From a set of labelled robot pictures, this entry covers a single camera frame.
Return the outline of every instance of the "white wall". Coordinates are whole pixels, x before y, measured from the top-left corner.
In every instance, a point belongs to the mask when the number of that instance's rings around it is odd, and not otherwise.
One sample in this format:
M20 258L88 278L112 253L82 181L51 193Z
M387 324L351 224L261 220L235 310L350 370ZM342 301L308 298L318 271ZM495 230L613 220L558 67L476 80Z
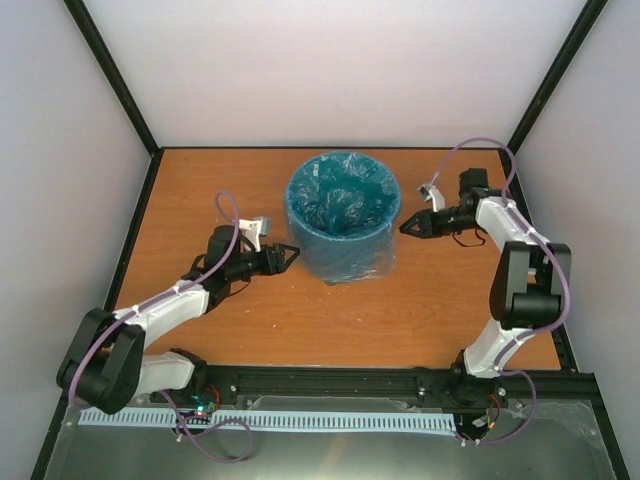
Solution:
M0 465L29 478L148 156L63 2L0 0Z
M640 2L609 2L519 154L533 218L573 250L567 330L640 478Z
M584 0L87 0L161 145L509 139Z

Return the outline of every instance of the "orange wood surface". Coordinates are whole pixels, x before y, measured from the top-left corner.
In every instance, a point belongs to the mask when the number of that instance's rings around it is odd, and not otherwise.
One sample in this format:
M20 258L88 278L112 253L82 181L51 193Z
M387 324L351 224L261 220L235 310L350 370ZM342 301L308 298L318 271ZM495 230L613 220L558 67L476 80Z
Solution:
M287 242L283 195L294 170L318 149L166 150L118 299L125 307L171 286L204 253L224 223L214 194L233 193L243 218L267 216L265 243ZM424 208L418 185L431 178L443 150L361 150L389 166L403 191L399 222ZM493 150L458 152L438 186L457 203L458 174L504 175ZM472 232L461 237L469 242ZM184 348L216 364L448 367L489 319L488 295L499 252L489 240L462 248L449 237L396 235L396 265L380 280L327 286L300 264L283 275L254 277L240 295L186 322L149 347ZM513 368L559 368L550 335L528 342Z

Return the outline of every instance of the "blue bucket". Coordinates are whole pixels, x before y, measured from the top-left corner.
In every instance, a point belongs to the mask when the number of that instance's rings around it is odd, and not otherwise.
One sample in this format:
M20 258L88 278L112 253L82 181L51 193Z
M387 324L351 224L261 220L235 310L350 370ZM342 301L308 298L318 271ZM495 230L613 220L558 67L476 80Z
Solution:
M402 194L391 170L355 152L313 157L285 194L290 241L308 270L327 283L387 275Z

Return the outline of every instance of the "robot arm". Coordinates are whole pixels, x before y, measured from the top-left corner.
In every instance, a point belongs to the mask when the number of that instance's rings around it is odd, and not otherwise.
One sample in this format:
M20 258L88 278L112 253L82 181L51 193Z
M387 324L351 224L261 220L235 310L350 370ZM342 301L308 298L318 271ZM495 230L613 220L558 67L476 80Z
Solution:
M150 300L115 312L100 308L88 312L58 370L58 385L65 391L69 389L80 362L96 339L127 315L130 318L90 359L79 378L76 395L111 414L142 393L164 389L188 389L192 395L201 393L206 380L205 361L181 349L162 355L143 355L143 352L178 325L220 305L231 294L233 282L248 282L254 275L284 273L300 254L298 248L289 245L260 245L259 237L266 234L268 219L241 220L239 227L243 235L232 247L234 227L217 227L209 239L207 253L196 257L190 271L161 293L162 299L155 297L156 301L148 308L143 306ZM229 248L231 254L221 268L200 284L185 288L218 263Z
M419 191L426 201L441 199L434 186ZM488 187L484 169L469 169L460 175L458 206L422 210L400 227L400 232L418 238L437 238L462 230L481 228L501 252L491 287L492 318L478 339L461 352L456 371L461 376L491 379L500 372L535 329L551 325L564 306L558 272L531 234L534 230L517 210L515 201L505 205L500 190ZM568 277L571 252L566 245L550 243L537 234L553 252Z

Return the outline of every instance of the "black metal frame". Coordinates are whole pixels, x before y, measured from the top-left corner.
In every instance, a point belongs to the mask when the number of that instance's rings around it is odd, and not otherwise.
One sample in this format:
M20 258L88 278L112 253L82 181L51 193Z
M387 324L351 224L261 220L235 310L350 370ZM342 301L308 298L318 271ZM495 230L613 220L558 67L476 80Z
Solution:
M571 60L586 38L589 30L606 5L607 0L587 0L573 28L558 52L549 71L544 77L531 104L525 111L508 146L515 153L523 144L536 119L546 105L548 99L567 70ZM131 123L145 145L151 162L144 181L136 209L127 233L125 245L118 261L111 287L105 302L105 308L112 310L115 306L135 241L144 217L147 203L151 196L153 184L158 172L164 148L158 147L149 130L142 113L138 109L122 75L120 74L106 44L102 40L95 23L82 0L65 0L78 28L85 37L96 60L111 84L115 94L125 109ZM505 152L498 150L505 175L511 170L511 162ZM511 193L519 210L530 220L522 188L517 175L511 186ZM531 372L540 398L573 399L590 401L601 433L609 453L609 457L618 478L630 478L607 415L596 379L593 374L578 372L571 344L566 330L554 332L554 342L561 370ZM458 407L450 402L421 395L420 386L433 378L444 378L448 370L438 369L352 369L352 368L273 368L273 367L234 367L210 366L208 375L218 385L222 402L242 406L248 399L262 395L290 396L366 396L392 398L422 407L439 407L445 412L465 413L469 409ZM529 386L523 379L509 377L502 379L502 385L512 398L530 398ZM32 480L44 478L46 468L55 445L58 431L67 407L67 399L61 397L45 438L40 456L32 474Z

